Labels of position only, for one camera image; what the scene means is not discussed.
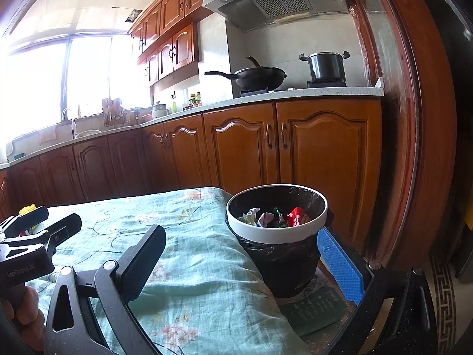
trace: blue gripper pad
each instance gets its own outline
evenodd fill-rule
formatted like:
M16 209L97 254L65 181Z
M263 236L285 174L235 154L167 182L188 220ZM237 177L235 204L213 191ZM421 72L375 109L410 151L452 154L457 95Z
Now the blue gripper pad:
M358 305L364 292L361 273L327 231L327 228L323 228L318 232L317 245L320 255L344 293L346 300L354 301Z

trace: trash can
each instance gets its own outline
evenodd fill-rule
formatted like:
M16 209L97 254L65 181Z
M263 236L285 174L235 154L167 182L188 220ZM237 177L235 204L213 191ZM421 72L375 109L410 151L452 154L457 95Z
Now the trash can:
M302 207L311 221L295 227L263 228L237 219L255 207L260 208L256 219L273 207L283 215ZM320 258L317 233L325 226L327 211L327 199L320 192L290 184L250 188L236 194L226 205L230 230L277 298L297 295L313 278Z

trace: cabinet handle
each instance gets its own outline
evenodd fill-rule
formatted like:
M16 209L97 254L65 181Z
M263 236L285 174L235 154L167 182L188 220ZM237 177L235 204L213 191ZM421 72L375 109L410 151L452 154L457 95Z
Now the cabinet handle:
M268 143L269 149L273 149L273 145L269 142L269 130L271 129L271 124L266 125L266 142Z
M281 141L282 141L282 147L284 149L288 149L288 145L286 144L286 136L284 130L286 129L286 123L282 123L281 126Z

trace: red wrapper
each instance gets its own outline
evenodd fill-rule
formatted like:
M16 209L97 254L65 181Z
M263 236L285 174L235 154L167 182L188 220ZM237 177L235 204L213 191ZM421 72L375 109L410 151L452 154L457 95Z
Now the red wrapper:
M295 207L288 214L288 225L290 227L296 227L309 221L310 218L306 215L306 211L304 211L304 209L301 207Z

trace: green mat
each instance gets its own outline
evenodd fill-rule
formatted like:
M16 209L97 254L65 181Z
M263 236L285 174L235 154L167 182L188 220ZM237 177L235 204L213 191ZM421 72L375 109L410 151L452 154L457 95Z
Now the green mat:
M300 337L321 330L339 321L346 305L332 287L315 290L309 297L279 307Z

